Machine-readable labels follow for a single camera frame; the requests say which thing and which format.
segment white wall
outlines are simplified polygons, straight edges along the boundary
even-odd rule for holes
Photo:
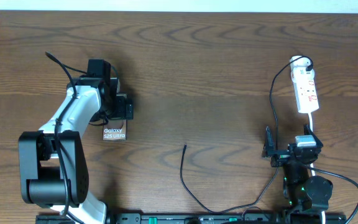
[[[358,13],[358,0],[0,0],[0,10]]]

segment white power strip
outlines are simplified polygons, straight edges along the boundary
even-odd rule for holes
[[[290,62],[301,56],[294,56]],[[296,105],[299,113],[311,113],[319,108],[316,87],[314,85],[314,70],[306,71],[310,60],[301,58],[291,63],[291,79],[295,89]]]

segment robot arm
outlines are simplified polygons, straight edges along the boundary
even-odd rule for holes
[[[76,88],[76,99],[65,111],[58,130],[70,188],[68,217],[86,224],[105,224],[109,220],[106,204],[88,191],[89,175],[81,138],[90,121],[133,118],[131,101],[116,95],[119,80],[110,77],[110,68],[104,60],[89,60],[87,75],[75,79],[75,86],[68,84],[67,96],[52,118],[38,131],[24,132],[20,136],[21,192],[26,203],[59,212],[65,208],[62,168],[44,167],[40,161],[58,158],[54,138],[56,120]]]

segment black cable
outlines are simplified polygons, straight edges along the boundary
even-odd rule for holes
[[[73,87],[73,96],[72,96],[71,100],[67,103],[66,107],[64,107],[64,109],[60,113],[59,117],[56,119],[55,132],[54,132],[56,152],[59,157],[60,168],[62,169],[63,180],[65,183],[65,197],[66,197],[65,198],[65,208],[63,209],[63,211],[60,212],[60,215],[65,217],[68,213],[68,207],[70,206],[71,188],[70,188],[70,181],[68,180],[68,177],[67,177],[67,171],[66,171],[66,167],[65,167],[65,161],[63,160],[62,150],[60,149],[60,147],[62,147],[63,149],[64,149],[64,147],[63,147],[63,145],[60,145],[58,129],[62,125],[62,119],[63,119],[65,113],[67,112],[67,110],[69,109],[71,104],[73,104],[74,100],[77,97],[77,90],[75,88],[74,81],[73,81],[71,75],[68,73],[67,69],[65,68],[64,64],[62,64],[59,60],[57,60],[57,58],[55,58],[55,56],[53,56],[51,53],[46,52],[45,54],[49,59],[58,63],[62,67],[62,69],[65,71],[68,79],[70,80],[71,86]]]
[[[68,65],[65,65],[65,64],[62,64],[64,67],[68,68],[68,69],[71,69],[73,71],[76,71],[76,72],[80,72],[80,73],[84,73],[85,75],[87,75],[88,73],[87,72],[84,72],[82,70],[79,70],[79,69],[76,69],[76,68],[71,68],[70,66]]]
[[[301,59],[301,58],[307,58],[310,60],[310,65],[307,66],[306,68],[306,71],[310,71],[313,69],[313,61],[311,60],[311,58],[307,57],[307,56],[301,56],[301,57],[298,57],[297,59],[294,59],[292,60],[290,63],[288,63],[286,66],[284,66],[273,78],[273,81],[272,81],[272,87],[270,87],[270,94],[269,94],[269,100],[270,100],[270,105],[272,107],[272,110],[273,110],[273,115],[274,115],[274,120],[276,122],[276,150],[278,150],[278,122],[277,122],[277,115],[276,115],[276,111],[274,109],[274,106],[273,106],[273,99],[272,99],[272,93],[273,93],[273,86],[274,86],[274,81],[276,80],[276,78],[278,77],[278,75],[284,71],[285,68],[287,68],[289,65],[291,65],[291,63]]]
[[[247,209],[242,213],[242,215],[241,215],[241,220],[245,220],[245,215],[246,215],[246,213],[248,212],[248,210],[253,209],[253,208],[259,209],[259,210],[262,212],[262,214],[264,214],[264,216],[267,218],[267,220],[269,220],[269,218],[268,218],[268,216],[265,214],[265,212],[264,212],[262,209],[260,209],[258,206],[251,206],[251,207],[247,208]]]
[[[104,118],[103,119],[103,123],[100,123],[100,124],[91,124],[90,122],[88,124],[92,125],[92,126],[104,126],[104,125],[107,125],[109,123],[109,119],[107,118]]]
[[[59,60],[57,60],[57,58],[55,58],[55,56],[53,56],[53,55],[52,55],[51,53],[49,53],[49,52],[45,52],[45,54],[47,55],[47,57],[48,57],[50,60],[54,61],[55,63],[58,63],[58,64],[63,68],[63,70],[66,72],[66,74],[68,74],[68,71],[67,71],[64,67],[66,67],[66,68],[68,68],[68,69],[70,69],[70,70],[76,71],[76,72],[80,72],[80,73],[87,74],[86,72],[84,72],[84,71],[82,71],[82,70],[79,70],[79,69],[76,69],[76,68],[71,68],[70,66],[61,63]]]
[[[114,66],[111,66],[111,69],[114,71],[114,73],[116,74],[116,78],[118,78],[118,72],[116,70],[116,68]]]
[[[321,170],[321,169],[317,169],[317,168],[312,168],[312,167],[310,167],[310,166],[308,166],[308,165],[304,165],[304,164],[301,163],[300,161],[298,161],[298,162],[299,162],[299,164],[300,164],[301,166],[303,166],[303,167],[305,167],[305,168],[307,168],[307,169],[309,169],[309,170],[314,170],[314,171],[320,172],[320,173],[322,173],[322,174],[328,174],[328,175],[331,175],[331,176],[338,177],[338,178],[340,178],[340,179],[346,180],[346,181],[352,183],[353,185],[355,185],[355,186],[357,187],[357,189],[358,189],[358,183],[357,183],[356,181],[354,181],[354,180],[348,178],[348,177],[345,177],[345,176],[339,175],[339,174],[335,174],[335,173],[333,173],[333,172],[328,172],[328,171],[325,171],[325,170]],[[347,220],[344,222],[344,224],[348,224],[348,223],[354,218],[354,216],[356,215],[357,212],[358,212],[358,203],[357,203],[355,209],[353,210],[352,214],[349,216],[349,218],[347,218]]]
[[[226,209],[226,210],[223,210],[223,211],[220,211],[220,212],[214,212],[212,210],[210,210],[209,208],[205,207],[189,190],[189,188],[187,188],[185,182],[183,181],[183,176],[182,176],[182,170],[183,170],[183,160],[185,158],[185,152],[186,152],[186,147],[187,145],[185,144],[185,147],[183,148],[183,154],[181,155],[181,162],[180,162],[180,181],[181,181],[181,184],[183,185],[183,187],[185,188],[185,190],[193,197],[193,199],[203,208],[205,209],[207,212],[209,213],[212,213],[212,214],[223,214],[223,213],[226,213],[226,212],[230,212],[232,210],[235,210],[235,209],[239,209],[239,208],[245,208],[245,207],[249,207],[249,206],[253,206],[253,205],[256,205],[259,200],[262,198],[262,196],[264,195],[264,193],[266,192],[266,190],[268,189],[268,187],[270,186],[270,184],[273,182],[274,178],[276,178],[276,175],[278,173],[278,168],[276,169],[276,172],[274,173],[272,179],[269,181],[269,183],[266,185],[266,187],[264,188],[264,190],[262,191],[262,193],[260,193],[259,197],[257,198],[256,201],[252,202],[252,203],[249,203],[247,205],[240,205],[240,206],[236,206],[236,207],[232,207],[232,208],[229,208],[229,209]]]
[[[71,214],[70,212],[67,213],[67,217],[70,218],[71,220],[73,220],[74,222],[77,222],[79,224],[85,224],[83,221],[79,220],[77,217],[75,217],[73,214]]]

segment wood grain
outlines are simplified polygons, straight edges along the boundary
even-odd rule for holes
[[[20,134],[37,130],[65,96],[68,80],[45,51],[80,69],[104,58],[135,101],[127,141],[102,141],[93,126],[83,138],[90,189],[112,207],[204,212],[179,181],[184,143],[185,181],[209,208],[255,200],[274,173],[260,158],[274,124],[270,84],[296,54],[315,64],[314,126],[324,143],[316,167],[358,182],[358,15],[0,11],[0,223],[49,212],[22,201],[17,155]],[[307,123],[288,72],[274,93],[282,147]],[[281,178],[258,206],[287,204]],[[357,189],[327,178],[329,211],[349,216]]]

